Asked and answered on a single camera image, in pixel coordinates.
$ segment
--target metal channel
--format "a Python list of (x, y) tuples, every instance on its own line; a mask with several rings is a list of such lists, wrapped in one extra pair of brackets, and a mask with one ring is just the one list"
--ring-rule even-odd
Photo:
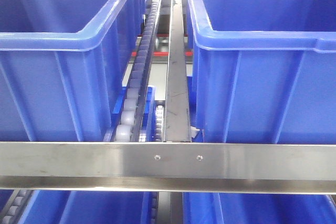
[(0, 188), (336, 194), (336, 145), (1, 142)]
[(182, 0), (171, 1), (164, 142), (191, 142)]

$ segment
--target bin handle lip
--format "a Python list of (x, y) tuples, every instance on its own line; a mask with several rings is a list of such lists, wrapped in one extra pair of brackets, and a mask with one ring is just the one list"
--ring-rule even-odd
[(320, 53), (336, 52), (336, 32), (218, 31), (212, 28), (203, 0), (188, 0), (188, 6), (196, 45), (205, 50), (312, 50)]
[(127, 0), (107, 0), (82, 30), (75, 33), (0, 32), (0, 51), (88, 51), (103, 40)]

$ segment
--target metal frame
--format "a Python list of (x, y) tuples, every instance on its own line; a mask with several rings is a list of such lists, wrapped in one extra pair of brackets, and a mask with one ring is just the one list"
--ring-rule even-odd
[[(165, 140), (190, 141), (182, 126)], [(0, 142), (0, 188), (336, 194), (335, 153), (336, 145)]]

